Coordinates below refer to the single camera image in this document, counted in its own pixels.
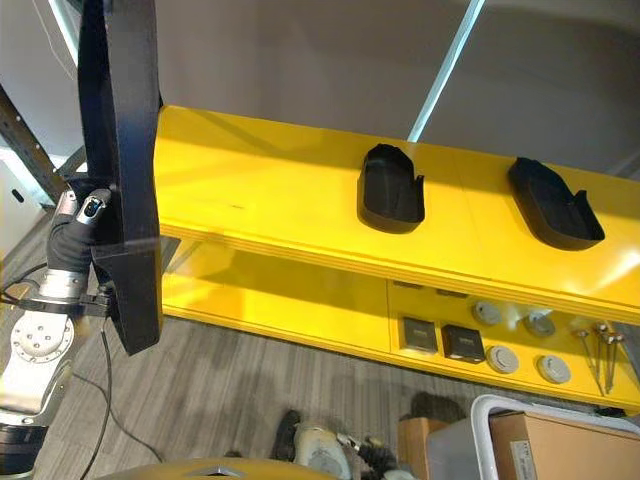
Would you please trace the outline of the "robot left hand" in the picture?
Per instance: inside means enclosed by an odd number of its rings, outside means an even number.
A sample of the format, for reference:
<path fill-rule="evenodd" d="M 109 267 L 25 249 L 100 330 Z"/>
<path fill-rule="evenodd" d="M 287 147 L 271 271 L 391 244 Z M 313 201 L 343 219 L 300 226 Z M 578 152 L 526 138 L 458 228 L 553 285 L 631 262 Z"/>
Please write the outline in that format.
<path fill-rule="evenodd" d="M 85 294 L 92 264 L 91 249 L 98 244 L 101 218 L 113 198 L 109 182 L 89 174 L 69 178 L 51 220 L 46 241 L 46 270 L 38 297 L 53 303 L 71 303 Z"/>

